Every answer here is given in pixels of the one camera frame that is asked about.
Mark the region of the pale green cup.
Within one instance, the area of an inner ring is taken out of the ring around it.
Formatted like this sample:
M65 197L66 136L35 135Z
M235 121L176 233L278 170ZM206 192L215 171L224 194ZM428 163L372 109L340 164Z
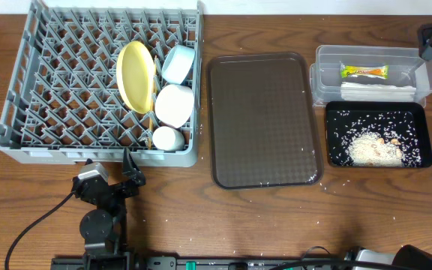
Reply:
M155 147L166 152L180 151L185 146L185 138L178 130L162 126L157 128L152 136Z

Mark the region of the green orange snack wrapper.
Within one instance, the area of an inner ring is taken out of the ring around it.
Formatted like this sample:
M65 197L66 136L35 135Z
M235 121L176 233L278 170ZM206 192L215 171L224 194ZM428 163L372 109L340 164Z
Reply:
M340 66L340 76L342 78L369 77L387 80L389 77L389 66L383 65L379 67L359 67L342 64Z

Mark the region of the white round bowl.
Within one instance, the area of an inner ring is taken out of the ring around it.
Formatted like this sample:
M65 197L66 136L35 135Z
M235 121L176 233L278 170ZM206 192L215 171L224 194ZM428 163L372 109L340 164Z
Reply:
M169 84L157 96L154 110L157 118L172 128L180 128L191 117L195 99L191 88Z

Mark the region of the white paper napkin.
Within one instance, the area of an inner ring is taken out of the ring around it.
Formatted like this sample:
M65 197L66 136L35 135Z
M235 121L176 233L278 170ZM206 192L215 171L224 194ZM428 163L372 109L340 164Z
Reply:
M412 102L416 95L416 88L409 85L343 82L340 87L340 94L345 101Z

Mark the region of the leftover rice food waste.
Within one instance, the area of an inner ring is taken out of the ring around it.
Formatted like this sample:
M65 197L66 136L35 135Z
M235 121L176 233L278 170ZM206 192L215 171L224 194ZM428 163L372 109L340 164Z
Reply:
M327 119L330 161L340 167L421 167L413 115L336 110Z

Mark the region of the yellow round plate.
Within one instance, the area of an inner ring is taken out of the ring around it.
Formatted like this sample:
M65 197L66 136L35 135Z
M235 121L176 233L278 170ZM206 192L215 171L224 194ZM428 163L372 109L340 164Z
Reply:
M139 114L150 110L150 95L154 74L153 58L139 41L125 45L116 62L116 79L124 103Z

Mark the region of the light blue bowl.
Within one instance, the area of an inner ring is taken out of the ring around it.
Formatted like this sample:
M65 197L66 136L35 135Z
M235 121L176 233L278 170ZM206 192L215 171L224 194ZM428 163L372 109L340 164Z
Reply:
M168 83L181 85L191 69L195 55L195 49L175 45L163 63L162 77Z

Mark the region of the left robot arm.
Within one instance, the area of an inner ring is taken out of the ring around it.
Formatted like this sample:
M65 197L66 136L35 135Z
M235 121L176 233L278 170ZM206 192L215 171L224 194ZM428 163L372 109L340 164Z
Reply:
M140 266L134 250L128 247L125 201L139 194L146 177L127 149L123 152L122 173L126 181L109 184L107 169L88 159L72 179L74 196L95 206L79 224L85 240L84 269L138 269Z

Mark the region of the clear plastic waste bin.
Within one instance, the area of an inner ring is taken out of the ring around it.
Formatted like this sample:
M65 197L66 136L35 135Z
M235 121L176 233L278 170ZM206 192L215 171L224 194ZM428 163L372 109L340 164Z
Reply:
M341 65L379 67L388 65L388 79L366 76L342 78ZM310 87L315 107L324 107L341 98L343 82L412 86L416 88L412 102L425 105L432 94L432 60L419 58L416 48L383 46L322 45L316 49L316 61L310 66Z

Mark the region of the black waste tray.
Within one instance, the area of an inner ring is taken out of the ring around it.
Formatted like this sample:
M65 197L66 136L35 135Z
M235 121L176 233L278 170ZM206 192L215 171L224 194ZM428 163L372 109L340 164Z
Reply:
M418 136L418 146L421 150L422 155L422 166L420 167L401 167L401 168L425 168L432 165L432 148L431 141L428 132L427 121L425 117L424 108L418 103L404 103L404 102L369 102L369 101L332 101L328 103L325 107L325 132L326 132L326 142L327 142L327 119L329 113L336 110L355 110L355 111L403 111L411 113L416 128L416 134ZM329 163L334 165L328 156Z

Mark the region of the grey plastic dish rack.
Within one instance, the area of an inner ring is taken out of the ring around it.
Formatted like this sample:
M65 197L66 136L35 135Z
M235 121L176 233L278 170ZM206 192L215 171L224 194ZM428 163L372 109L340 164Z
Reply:
M198 158L199 116L181 126L184 148L148 150L149 113L127 107L116 61L131 41L162 67L175 45L202 50L203 9L49 8L28 10L0 119L0 151L22 164L119 162L128 149L143 167L191 167Z

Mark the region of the dark brown serving tray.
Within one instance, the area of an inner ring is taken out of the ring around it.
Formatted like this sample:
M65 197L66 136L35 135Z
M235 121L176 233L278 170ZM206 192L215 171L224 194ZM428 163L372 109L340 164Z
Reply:
M314 185L323 176L308 66L297 52L208 64L211 176L223 189Z

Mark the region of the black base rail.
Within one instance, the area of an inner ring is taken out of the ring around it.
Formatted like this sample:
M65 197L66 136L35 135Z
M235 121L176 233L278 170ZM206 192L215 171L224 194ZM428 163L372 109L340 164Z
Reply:
M228 269L248 269L264 270L294 262L293 260L283 259L203 259L203 258L183 258L178 259L171 256L153 256L149 258L133 259L133 262L96 262L85 268L83 259L76 258L54 258L52 259L51 270L82 270L82 269L135 269L135 270L228 270ZM289 269L351 269L350 267L338 267L330 265L309 265L292 267Z

